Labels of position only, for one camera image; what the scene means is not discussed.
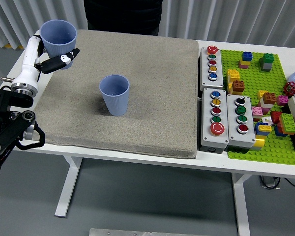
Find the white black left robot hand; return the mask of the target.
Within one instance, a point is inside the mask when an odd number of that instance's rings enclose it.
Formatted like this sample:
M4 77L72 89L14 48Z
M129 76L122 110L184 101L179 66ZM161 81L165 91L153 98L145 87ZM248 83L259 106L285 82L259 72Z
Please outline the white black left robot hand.
M49 74L70 67L80 51L75 47L76 37L76 33L32 36L25 49L21 73L13 79L12 91L36 96L40 73Z

